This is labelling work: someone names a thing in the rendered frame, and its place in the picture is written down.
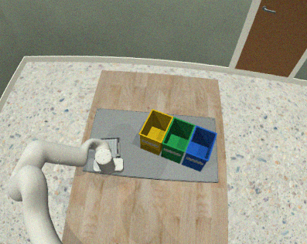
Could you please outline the blue open-top bin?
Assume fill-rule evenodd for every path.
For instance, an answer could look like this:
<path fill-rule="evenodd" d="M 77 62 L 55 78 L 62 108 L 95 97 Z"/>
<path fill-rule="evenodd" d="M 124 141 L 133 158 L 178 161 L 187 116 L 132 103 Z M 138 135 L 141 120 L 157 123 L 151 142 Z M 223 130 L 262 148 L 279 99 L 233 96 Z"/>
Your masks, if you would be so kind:
<path fill-rule="evenodd" d="M 206 162 L 210 159 L 216 137 L 217 133 L 199 126 L 195 126 L 193 135 L 186 149 L 186 155 L 183 159 L 182 165 L 197 171 L 201 171 Z"/>

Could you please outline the yellow recycle bin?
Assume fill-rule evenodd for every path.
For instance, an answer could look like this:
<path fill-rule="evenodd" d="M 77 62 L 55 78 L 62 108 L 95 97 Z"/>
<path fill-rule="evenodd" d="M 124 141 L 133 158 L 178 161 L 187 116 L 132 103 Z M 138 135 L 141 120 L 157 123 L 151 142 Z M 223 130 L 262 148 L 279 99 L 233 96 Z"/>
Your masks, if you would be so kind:
<path fill-rule="evenodd" d="M 173 116 L 152 109 L 139 133 L 141 149 L 159 156 L 172 119 Z"/>

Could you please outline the green bin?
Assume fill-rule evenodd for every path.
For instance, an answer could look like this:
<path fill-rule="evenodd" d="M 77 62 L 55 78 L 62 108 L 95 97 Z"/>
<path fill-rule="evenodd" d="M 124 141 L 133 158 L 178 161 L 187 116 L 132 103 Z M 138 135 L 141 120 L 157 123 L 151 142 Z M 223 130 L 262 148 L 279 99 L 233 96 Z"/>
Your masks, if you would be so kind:
<path fill-rule="evenodd" d="M 195 124 L 174 117 L 162 142 L 161 157 L 180 164 L 194 128 Z"/>

